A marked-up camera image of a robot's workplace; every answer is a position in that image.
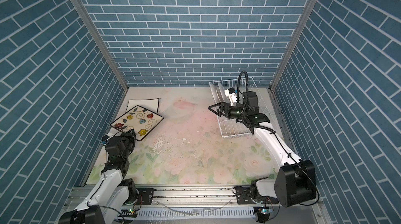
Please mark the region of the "white square plate black rim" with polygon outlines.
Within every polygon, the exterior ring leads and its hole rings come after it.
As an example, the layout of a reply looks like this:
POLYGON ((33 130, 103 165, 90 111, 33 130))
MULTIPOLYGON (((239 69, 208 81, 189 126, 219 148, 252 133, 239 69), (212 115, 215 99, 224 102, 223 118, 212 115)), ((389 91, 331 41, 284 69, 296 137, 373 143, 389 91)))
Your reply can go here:
POLYGON ((144 109, 148 109, 152 112, 158 113, 159 109, 159 98, 155 99, 146 99, 146 100, 129 100, 126 108, 126 112, 130 109, 134 108, 135 106, 140 106, 144 109))

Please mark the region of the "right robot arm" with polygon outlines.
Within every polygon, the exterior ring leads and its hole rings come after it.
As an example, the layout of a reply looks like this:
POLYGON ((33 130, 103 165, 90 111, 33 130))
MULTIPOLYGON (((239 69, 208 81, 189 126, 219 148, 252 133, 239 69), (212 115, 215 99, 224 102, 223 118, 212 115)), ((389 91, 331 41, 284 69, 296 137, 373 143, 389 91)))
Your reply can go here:
POLYGON ((275 162, 277 177, 274 181, 264 178, 252 181, 250 190, 254 200, 272 197, 284 207, 319 201, 314 164, 300 158, 277 135, 268 116, 260 110, 256 92, 248 91, 240 95, 213 92, 213 98, 216 103, 208 109, 219 117, 248 128, 275 162))

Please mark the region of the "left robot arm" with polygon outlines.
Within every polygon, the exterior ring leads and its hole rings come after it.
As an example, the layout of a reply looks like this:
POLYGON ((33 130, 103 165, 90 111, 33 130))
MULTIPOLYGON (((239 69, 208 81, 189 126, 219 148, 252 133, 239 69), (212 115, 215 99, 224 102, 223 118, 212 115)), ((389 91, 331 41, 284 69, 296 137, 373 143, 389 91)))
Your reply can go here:
POLYGON ((60 217, 60 224, 127 223, 121 207, 125 203, 136 202, 139 196, 133 179, 125 178, 136 134, 129 130, 119 136, 104 136, 103 140, 106 141, 108 158, 98 183, 74 210, 60 217))

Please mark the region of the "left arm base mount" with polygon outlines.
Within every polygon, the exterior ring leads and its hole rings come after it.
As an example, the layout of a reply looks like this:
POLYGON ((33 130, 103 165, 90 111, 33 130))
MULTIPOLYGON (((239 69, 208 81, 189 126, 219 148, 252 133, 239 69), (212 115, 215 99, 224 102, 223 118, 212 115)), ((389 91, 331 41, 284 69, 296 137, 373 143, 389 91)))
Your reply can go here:
POLYGON ((154 198, 154 192, 154 188, 139 188, 137 196, 132 201, 125 203, 124 206, 150 206, 154 198))

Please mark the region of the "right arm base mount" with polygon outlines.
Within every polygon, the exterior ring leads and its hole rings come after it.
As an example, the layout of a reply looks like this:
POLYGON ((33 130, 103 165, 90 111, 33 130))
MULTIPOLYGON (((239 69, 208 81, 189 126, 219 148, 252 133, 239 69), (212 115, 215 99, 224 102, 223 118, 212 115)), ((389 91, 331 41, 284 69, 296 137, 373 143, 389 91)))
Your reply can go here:
POLYGON ((252 190, 249 187, 234 186, 232 193, 235 195, 237 204, 239 205, 250 205, 250 204, 278 204, 278 199, 268 196, 260 196, 256 193, 256 190, 252 190))

